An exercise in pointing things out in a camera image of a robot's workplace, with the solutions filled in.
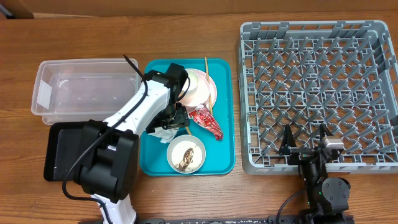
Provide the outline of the grey bowl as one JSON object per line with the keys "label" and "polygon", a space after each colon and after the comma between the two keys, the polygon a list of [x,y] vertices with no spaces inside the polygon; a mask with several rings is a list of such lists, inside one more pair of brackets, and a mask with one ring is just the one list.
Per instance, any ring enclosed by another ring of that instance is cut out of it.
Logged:
{"label": "grey bowl", "polygon": [[167,148],[167,160],[168,160],[168,163],[169,163],[169,165],[171,166],[171,168],[172,168],[173,170],[177,171],[177,172],[180,173],[180,174],[192,174],[192,173],[194,173],[194,172],[181,172],[181,171],[177,170],[177,169],[174,167],[174,165],[172,164],[172,161],[171,161],[172,149],[173,149],[179,142],[182,142],[182,141],[191,141],[191,142],[194,142],[194,143],[197,144],[197,145],[201,148],[201,150],[202,150],[203,159],[202,159],[202,162],[201,162],[201,166],[200,166],[198,169],[196,169],[194,172],[198,171],[198,170],[202,167],[202,165],[204,164],[205,159],[206,159],[206,149],[205,149],[204,144],[203,144],[197,137],[192,136],[192,135],[189,135],[189,134],[185,134],[185,135],[178,136],[178,137],[176,137],[175,139],[173,139],[173,140],[170,142],[170,144],[169,144],[169,146],[168,146],[168,148]]}

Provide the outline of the white napkin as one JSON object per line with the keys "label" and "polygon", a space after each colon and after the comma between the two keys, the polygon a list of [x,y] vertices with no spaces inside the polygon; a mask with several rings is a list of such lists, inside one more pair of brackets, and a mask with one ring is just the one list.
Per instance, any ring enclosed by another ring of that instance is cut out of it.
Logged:
{"label": "white napkin", "polygon": [[163,129],[162,127],[158,127],[154,129],[153,133],[149,133],[149,135],[160,138],[160,142],[166,144],[174,139],[178,130],[179,128]]}

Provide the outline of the rice food waste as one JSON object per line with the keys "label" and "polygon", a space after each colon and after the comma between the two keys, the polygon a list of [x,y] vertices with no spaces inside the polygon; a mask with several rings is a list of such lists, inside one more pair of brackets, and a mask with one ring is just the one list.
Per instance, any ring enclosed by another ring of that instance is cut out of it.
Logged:
{"label": "rice food waste", "polygon": [[202,150],[194,142],[182,141],[172,149],[172,164],[181,172],[194,172],[201,166],[202,159]]}

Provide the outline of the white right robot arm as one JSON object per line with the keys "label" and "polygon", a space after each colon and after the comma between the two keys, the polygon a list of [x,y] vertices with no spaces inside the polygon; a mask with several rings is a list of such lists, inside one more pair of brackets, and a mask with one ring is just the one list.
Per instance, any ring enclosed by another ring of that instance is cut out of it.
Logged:
{"label": "white right robot arm", "polygon": [[326,164],[338,159],[343,152],[343,141],[334,136],[323,123],[319,130],[320,142],[317,146],[298,148],[290,126],[284,126],[279,154],[288,157],[289,165],[298,167],[298,174],[303,179],[305,188],[291,195],[280,206],[275,217],[276,223],[281,223],[284,219],[281,215],[284,207],[302,194],[307,194],[309,208],[287,218],[287,223],[354,223],[353,217],[344,214],[349,209],[350,183],[344,178],[329,177],[326,170]]}

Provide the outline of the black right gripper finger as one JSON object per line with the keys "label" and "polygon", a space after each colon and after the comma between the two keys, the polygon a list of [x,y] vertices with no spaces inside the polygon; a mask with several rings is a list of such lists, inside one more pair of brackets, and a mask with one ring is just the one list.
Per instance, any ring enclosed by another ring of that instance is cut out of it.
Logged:
{"label": "black right gripper finger", "polygon": [[319,130],[320,130],[320,139],[323,139],[324,137],[327,137],[327,136],[333,136],[331,131],[327,128],[326,124],[324,124],[324,123],[321,123],[319,125]]}
{"label": "black right gripper finger", "polygon": [[289,124],[284,126],[282,143],[279,148],[279,155],[290,155],[292,150],[296,150],[297,145],[295,143],[294,136]]}

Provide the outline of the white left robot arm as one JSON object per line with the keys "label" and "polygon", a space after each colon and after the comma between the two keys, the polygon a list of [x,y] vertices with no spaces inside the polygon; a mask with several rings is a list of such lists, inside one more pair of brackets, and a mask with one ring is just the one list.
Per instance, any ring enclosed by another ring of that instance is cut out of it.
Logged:
{"label": "white left robot arm", "polygon": [[142,84],[137,93],[115,114],[104,121],[83,124],[78,157],[66,177],[72,178],[87,194],[63,194],[72,200],[95,202],[103,223],[135,223],[129,193],[137,172],[139,138],[143,132],[187,127],[187,110],[180,100],[189,82],[185,68],[171,63],[166,72],[150,70],[140,74]]}

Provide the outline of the wooden chopstick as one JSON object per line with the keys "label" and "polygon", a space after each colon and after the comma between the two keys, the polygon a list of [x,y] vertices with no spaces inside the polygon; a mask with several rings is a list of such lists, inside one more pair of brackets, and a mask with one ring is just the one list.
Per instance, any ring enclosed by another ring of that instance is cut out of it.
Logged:
{"label": "wooden chopstick", "polygon": [[[207,57],[206,56],[205,56],[205,68],[206,68],[206,80],[207,80],[207,82],[209,84],[209,87],[211,87],[209,70],[208,70],[208,61],[207,61]],[[213,114],[212,99],[211,99],[211,88],[209,88],[208,102],[209,102],[209,111],[210,111],[211,114]]]}
{"label": "wooden chopstick", "polygon": [[186,126],[185,129],[187,130],[187,133],[188,133],[189,135],[192,135],[192,132],[190,131],[190,129],[189,129],[188,126]]}

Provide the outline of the red snack wrapper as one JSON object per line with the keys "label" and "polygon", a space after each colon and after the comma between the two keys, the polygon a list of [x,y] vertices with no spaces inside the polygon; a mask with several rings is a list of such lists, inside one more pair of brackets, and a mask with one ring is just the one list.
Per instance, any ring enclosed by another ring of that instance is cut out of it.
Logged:
{"label": "red snack wrapper", "polygon": [[188,116],[190,119],[194,120],[196,124],[211,132],[217,141],[223,139],[221,127],[206,105],[198,105],[192,112],[188,114]]}

